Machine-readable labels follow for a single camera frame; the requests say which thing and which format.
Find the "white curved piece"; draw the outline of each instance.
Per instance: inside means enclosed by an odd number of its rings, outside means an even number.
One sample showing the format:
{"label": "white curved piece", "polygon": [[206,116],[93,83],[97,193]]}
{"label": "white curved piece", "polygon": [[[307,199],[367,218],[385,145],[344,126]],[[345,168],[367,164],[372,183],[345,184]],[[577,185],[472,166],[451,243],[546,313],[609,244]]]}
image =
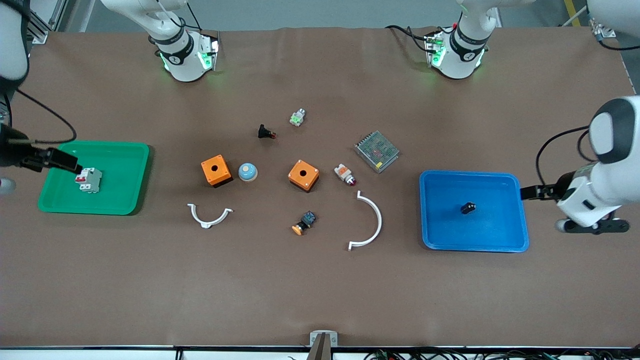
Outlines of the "white curved piece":
{"label": "white curved piece", "polygon": [[366,239],[365,241],[350,241],[349,249],[348,249],[349,251],[351,251],[352,247],[364,246],[372,242],[376,237],[378,237],[378,234],[380,234],[380,229],[382,229],[382,214],[380,213],[380,209],[378,209],[378,206],[375,205],[375,203],[373,203],[373,201],[369,200],[368,198],[364,196],[360,196],[360,190],[358,190],[358,195],[356,196],[356,199],[366,202],[367,204],[369,204],[370,207],[373,208],[373,211],[376,212],[376,216],[378,217],[378,228],[376,229],[376,232],[373,234],[373,236]]}
{"label": "white curved piece", "polygon": [[193,216],[193,218],[196,219],[196,221],[200,223],[200,226],[202,226],[202,229],[208,229],[208,228],[212,227],[213,225],[220,224],[222,222],[222,220],[224,220],[229,213],[233,213],[234,212],[231,209],[225,209],[222,212],[222,215],[220,215],[219,218],[217,218],[216,220],[210,221],[210,222],[206,222],[206,221],[202,221],[202,220],[200,220],[200,218],[198,218],[198,214],[196,214],[196,206],[194,204],[187,204],[187,206],[189,206],[191,208],[191,216]]}

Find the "black connector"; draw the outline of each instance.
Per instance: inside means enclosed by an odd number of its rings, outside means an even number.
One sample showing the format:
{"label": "black connector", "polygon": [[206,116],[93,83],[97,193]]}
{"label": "black connector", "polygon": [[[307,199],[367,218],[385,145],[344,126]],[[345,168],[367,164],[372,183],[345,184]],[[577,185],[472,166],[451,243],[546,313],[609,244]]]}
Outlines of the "black connector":
{"label": "black connector", "polygon": [[264,127],[264,124],[260,124],[260,128],[258,129],[258,137],[259,138],[272,138],[275,139],[276,138],[276,133],[274,133],[273,131],[267,130],[266,127]]}
{"label": "black connector", "polygon": [[475,209],[476,209],[476,205],[473,202],[468,202],[462,205],[462,207],[460,208],[460,212],[466,215]]}

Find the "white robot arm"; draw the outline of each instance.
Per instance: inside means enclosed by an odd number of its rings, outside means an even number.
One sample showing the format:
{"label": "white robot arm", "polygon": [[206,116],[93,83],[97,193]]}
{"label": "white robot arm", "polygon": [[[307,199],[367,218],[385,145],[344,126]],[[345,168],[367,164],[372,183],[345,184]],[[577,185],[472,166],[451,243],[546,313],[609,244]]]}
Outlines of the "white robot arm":
{"label": "white robot arm", "polygon": [[623,220],[602,219],[622,205],[640,202],[640,96],[606,102],[591,120],[589,139],[598,161],[567,174],[571,183],[557,194],[557,205],[570,221],[560,220],[556,226],[560,231],[581,227],[590,229],[581,232],[594,233],[607,232],[604,224],[622,226],[611,231],[627,230]]}
{"label": "white robot arm", "polygon": [[0,1],[0,95],[14,91],[27,77],[29,0]]}
{"label": "white robot arm", "polygon": [[187,0],[102,0],[109,10],[124,15],[149,33],[160,50],[164,68],[178,81],[194,81],[214,69],[218,39],[189,31],[173,10]]}
{"label": "white robot arm", "polygon": [[[587,6],[597,23],[640,36],[639,0],[589,0]],[[640,96],[600,107],[591,119],[589,139],[598,161],[561,176],[556,184],[523,189],[523,199],[546,194],[557,200],[568,217],[556,223],[562,232],[623,233],[629,224],[614,212],[640,202]]]}
{"label": "white robot arm", "polygon": [[588,0],[590,16],[616,31],[640,37],[640,1]]}
{"label": "white robot arm", "polygon": [[497,19],[489,10],[496,7],[520,6],[535,0],[456,0],[462,7],[457,25],[428,38],[429,64],[444,76],[464,79],[480,66],[481,58]]}

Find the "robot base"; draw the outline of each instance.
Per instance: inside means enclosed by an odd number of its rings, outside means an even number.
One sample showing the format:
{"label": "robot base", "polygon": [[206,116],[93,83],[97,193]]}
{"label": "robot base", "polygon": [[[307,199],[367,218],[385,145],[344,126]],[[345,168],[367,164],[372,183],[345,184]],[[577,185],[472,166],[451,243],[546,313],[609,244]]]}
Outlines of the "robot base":
{"label": "robot base", "polygon": [[472,61],[462,61],[460,56],[450,49],[446,44],[449,43],[449,37],[453,36],[453,32],[448,34],[444,31],[425,39],[425,49],[434,50],[435,54],[427,54],[427,63],[430,67],[434,67],[442,73],[442,75],[451,79],[464,79],[469,77],[473,71],[480,66],[480,61],[484,55],[484,50],[478,54]]}
{"label": "robot base", "polygon": [[161,56],[164,68],[171,73],[173,78],[182,82],[195,81],[200,79],[205,72],[215,70],[218,59],[217,38],[211,38],[195,31],[187,31],[187,33],[193,39],[195,46],[182,64],[173,64],[171,56],[169,59]]}

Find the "white circuit breaker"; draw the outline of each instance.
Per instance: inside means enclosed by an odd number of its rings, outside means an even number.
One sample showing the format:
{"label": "white circuit breaker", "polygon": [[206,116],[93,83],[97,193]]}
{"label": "white circuit breaker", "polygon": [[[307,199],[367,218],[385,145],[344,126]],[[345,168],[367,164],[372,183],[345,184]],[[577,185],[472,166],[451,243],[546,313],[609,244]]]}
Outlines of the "white circuit breaker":
{"label": "white circuit breaker", "polygon": [[86,193],[97,193],[100,191],[100,179],[102,172],[95,167],[86,167],[76,176],[76,184],[80,185],[80,190]]}

